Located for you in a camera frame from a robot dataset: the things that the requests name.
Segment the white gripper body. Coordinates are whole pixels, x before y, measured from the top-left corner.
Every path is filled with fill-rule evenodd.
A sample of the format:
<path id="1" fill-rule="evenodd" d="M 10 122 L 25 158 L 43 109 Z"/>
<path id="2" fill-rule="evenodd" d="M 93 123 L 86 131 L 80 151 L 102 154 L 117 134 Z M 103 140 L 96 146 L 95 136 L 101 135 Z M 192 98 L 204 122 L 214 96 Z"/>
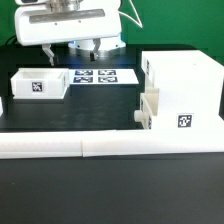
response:
<path id="1" fill-rule="evenodd" d="M 15 0 L 17 40 L 23 46 L 116 37 L 121 0 Z"/>

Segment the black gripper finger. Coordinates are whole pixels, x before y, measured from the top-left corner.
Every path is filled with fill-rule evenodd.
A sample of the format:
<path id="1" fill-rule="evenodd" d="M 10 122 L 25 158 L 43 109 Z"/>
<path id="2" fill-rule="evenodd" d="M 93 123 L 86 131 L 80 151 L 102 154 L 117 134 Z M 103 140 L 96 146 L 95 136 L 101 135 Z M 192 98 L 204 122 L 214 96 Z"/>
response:
<path id="1" fill-rule="evenodd" d="M 94 48 L 90 52 L 90 60 L 91 61 L 96 61 L 97 58 L 98 58 L 98 50 L 99 50 L 100 45 L 101 45 L 100 38 L 93 39 L 93 43 L 94 43 Z"/>
<path id="2" fill-rule="evenodd" d="M 51 45 L 50 44 L 43 44 L 42 45 L 42 50 L 48 56 L 50 64 L 54 65 L 54 53 L 51 50 Z"/>

